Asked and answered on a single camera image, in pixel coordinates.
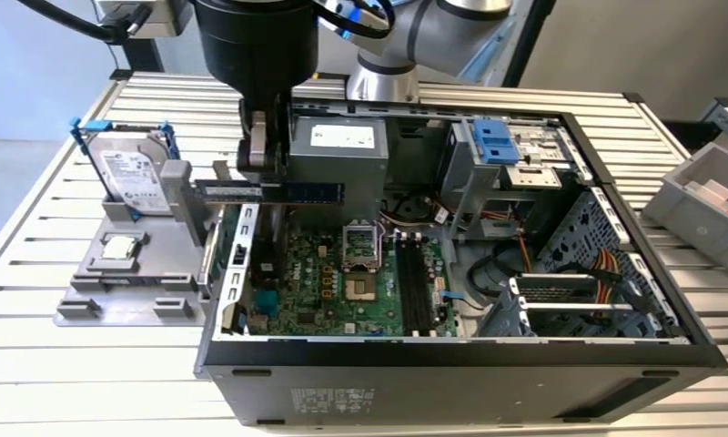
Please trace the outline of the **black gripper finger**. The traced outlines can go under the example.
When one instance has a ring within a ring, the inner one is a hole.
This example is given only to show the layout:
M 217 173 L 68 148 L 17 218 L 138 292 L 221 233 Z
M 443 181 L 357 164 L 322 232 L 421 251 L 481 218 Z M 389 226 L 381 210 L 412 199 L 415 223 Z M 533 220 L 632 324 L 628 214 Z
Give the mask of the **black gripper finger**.
M 270 108 L 265 111 L 268 158 L 262 180 L 277 182 L 285 178 L 289 159 L 290 93 L 278 93 Z
M 236 169 L 250 182 L 260 182 L 262 175 L 270 172 L 268 157 L 266 115 L 252 109 L 248 102 L 238 103 L 242 138 L 237 149 Z

